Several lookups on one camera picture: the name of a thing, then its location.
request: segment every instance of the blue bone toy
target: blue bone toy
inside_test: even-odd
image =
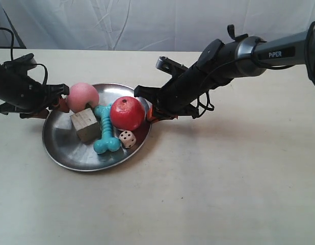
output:
[[[94,150],[98,154],[103,154],[107,150],[116,152],[119,150],[121,143],[116,137],[112,137],[112,124],[110,121],[110,109],[112,104],[108,106],[96,106],[94,114],[101,118],[102,138],[95,141]]]

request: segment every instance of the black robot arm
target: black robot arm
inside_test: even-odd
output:
[[[255,77],[266,69],[287,69],[305,64],[308,77],[315,85],[315,22],[307,32],[266,42],[256,36],[235,36],[234,26],[228,26],[231,43],[216,39],[201,53],[189,68],[159,57],[156,67],[172,76],[161,88],[137,86],[136,97],[144,97],[152,103],[147,120],[156,122],[178,116],[198,118],[199,106],[212,111],[208,92],[229,84],[234,78]],[[207,95],[203,105],[199,97]],[[191,103],[197,99],[197,106]]]

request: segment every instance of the dog chew toy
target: dog chew toy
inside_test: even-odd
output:
[[[92,108],[98,106],[99,100],[99,94],[91,84],[76,83],[70,87],[66,102],[73,113],[78,113],[85,110],[87,104]]]
[[[112,124],[110,121],[110,109],[112,104],[108,106],[96,106],[94,114],[101,119],[102,138],[95,141],[94,150],[98,154],[103,154],[107,150],[116,152],[121,147],[120,140],[112,136]]]

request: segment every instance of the pink ball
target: pink ball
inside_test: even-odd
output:
[[[67,105],[73,113],[85,110],[86,104],[92,107],[98,106],[99,95],[97,90],[88,83],[77,83],[72,85],[67,96]]]

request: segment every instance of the table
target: table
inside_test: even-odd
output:
[[[15,50],[48,84],[162,86],[159,56],[199,53]],[[9,60],[0,50],[0,63]],[[39,66],[29,75],[41,82]],[[42,119],[0,114],[0,245],[315,244],[315,88],[305,66],[211,91],[214,112],[153,125],[125,163],[55,164]]]

